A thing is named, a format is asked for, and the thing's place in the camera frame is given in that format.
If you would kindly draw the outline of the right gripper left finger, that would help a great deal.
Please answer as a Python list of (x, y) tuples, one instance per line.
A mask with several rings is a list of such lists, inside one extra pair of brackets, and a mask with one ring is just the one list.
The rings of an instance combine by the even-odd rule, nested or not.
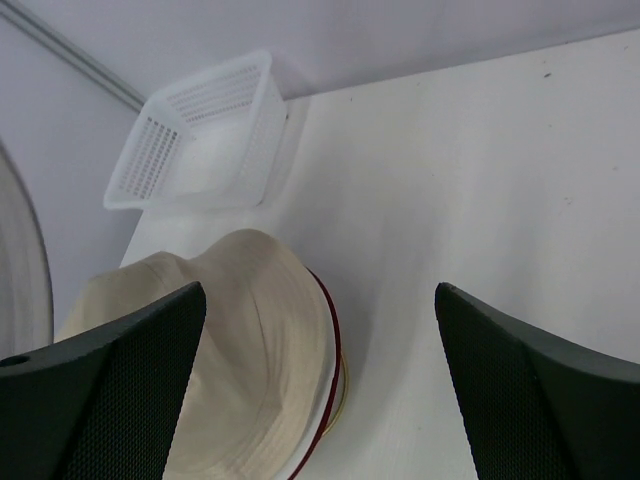
[(4, 479), (160, 479), (206, 314), (193, 282), (1, 362)]

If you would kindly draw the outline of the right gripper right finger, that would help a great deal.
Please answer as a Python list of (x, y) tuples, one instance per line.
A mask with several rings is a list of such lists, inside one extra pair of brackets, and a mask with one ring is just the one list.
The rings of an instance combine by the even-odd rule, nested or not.
[(435, 313), (480, 479), (636, 479), (639, 366), (441, 283)]

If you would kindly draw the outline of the beige bucket hat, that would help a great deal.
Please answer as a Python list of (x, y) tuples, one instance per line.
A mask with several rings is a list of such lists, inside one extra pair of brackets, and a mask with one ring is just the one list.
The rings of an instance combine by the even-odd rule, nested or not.
[(310, 271), (258, 230), (186, 259), (157, 252), (91, 279), (57, 341), (192, 282), (206, 318), (164, 475), (275, 479), (302, 439), (327, 365), (329, 311)]

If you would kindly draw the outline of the red bucket hat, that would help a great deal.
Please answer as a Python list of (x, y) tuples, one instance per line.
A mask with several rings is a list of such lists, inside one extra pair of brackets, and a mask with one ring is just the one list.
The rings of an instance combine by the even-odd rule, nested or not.
[(294, 468), (286, 474), (286, 479), (297, 479), (300, 472), (311, 458), (314, 450), (335, 425), (342, 413), (348, 391), (348, 370), (344, 366), (342, 352), (339, 317), (328, 289), (320, 278), (310, 271), (320, 286), (329, 311), (329, 325), (331, 327), (328, 358), (331, 360), (328, 372), (325, 374), (323, 389), (318, 400), (319, 406), (314, 410), (314, 417), (305, 432), (305, 437), (299, 444), (296, 454), (291, 458)]

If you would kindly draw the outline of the white bucket hat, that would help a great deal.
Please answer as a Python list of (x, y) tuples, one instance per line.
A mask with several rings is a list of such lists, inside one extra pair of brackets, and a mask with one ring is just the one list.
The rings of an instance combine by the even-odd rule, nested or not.
[(305, 433), (298, 443), (296, 450), (285, 466), (275, 476), (276, 480), (295, 479), (310, 459), (313, 451), (321, 440), (325, 428), (329, 424), (333, 409), (340, 372), (341, 339), (337, 320), (329, 322), (329, 339), (327, 345), (327, 365), (321, 376), (319, 390)]

